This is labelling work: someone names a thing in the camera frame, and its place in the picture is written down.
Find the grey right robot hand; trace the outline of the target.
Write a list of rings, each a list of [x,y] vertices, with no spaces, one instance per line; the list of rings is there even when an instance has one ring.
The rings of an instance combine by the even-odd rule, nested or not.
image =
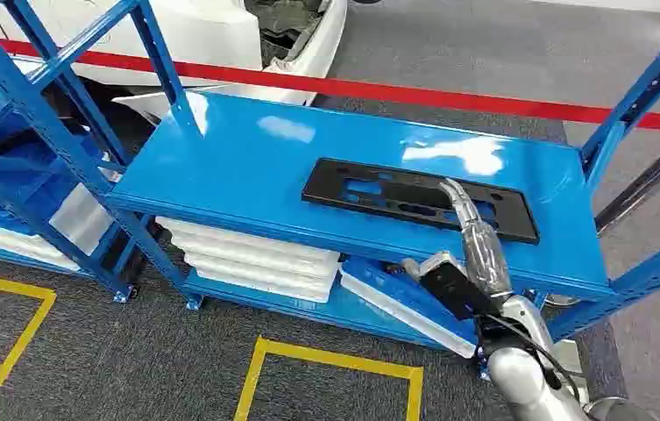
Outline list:
[[[469,281],[490,297],[512,295],[512,283],[496,231],[480,216],[460,183],[445,178],[439,187],[450,198],[461,226]]]

